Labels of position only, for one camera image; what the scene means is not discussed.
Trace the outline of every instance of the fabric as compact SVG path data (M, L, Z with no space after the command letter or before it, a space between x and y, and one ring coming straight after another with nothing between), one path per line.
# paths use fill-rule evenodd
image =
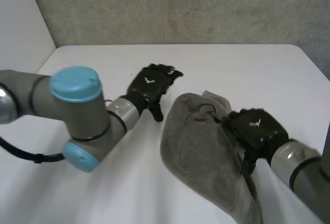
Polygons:
M218 123L230 111L228 100L207 91L179 96L165 123L161 158L179 180L238 224L260 224L253 180L240 174L236 144Z

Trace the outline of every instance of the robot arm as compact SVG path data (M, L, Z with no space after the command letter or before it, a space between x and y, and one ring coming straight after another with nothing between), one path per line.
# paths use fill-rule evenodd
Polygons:
M137 75L126 95L106 107L100 79L91 68L65 68L53 77L0 71L0 124L22 115L65 122L71 139L63 156L91 172L134 127L144 109L156 121L162 120L160 98L182 75L173 67L151 64Z
M229 135L244 148L242 174L251 174L265 158L275 174L324 223L330 223L330 137L323 156L301 142L289 139L284 128L262 109L232 112L222 120Z

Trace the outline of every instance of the black cable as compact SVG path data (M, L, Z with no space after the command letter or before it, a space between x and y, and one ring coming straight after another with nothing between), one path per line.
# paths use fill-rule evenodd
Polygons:
M42 162L57 162L57 161L62 161L64 159L64 156L61 153L57 154L52 154L52 155L43 155L43 154L33 154L33 153L28 153L25 152L12 144L9 144L5 140L0 137L0 146L5 149L7 152L11 153L12 155L26 159L28 161L33 161L37 164L40 164Z

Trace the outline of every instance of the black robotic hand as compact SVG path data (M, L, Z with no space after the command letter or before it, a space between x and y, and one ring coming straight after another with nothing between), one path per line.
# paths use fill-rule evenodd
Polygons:
M271 164L275 151L289 141L285 129L263 109L231 112L222 119L221 125L245 149L241 174L251 174L259 158Z
M127 89L129 98L140 98L140 109L148 108L157 122L163 120L160 98L183 73L172 66L150 64L143 68Z

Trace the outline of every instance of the white logo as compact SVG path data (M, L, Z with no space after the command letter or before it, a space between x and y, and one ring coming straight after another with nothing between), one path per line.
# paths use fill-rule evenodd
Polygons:
M250 126L257 126L260 127L261 119L259 118L259 121L257 122L250 122Z
M144 78L144 79L145 79L145 82L146 82L147 84L150 84L150 83L155 82L155 81L149 81L147 78Z

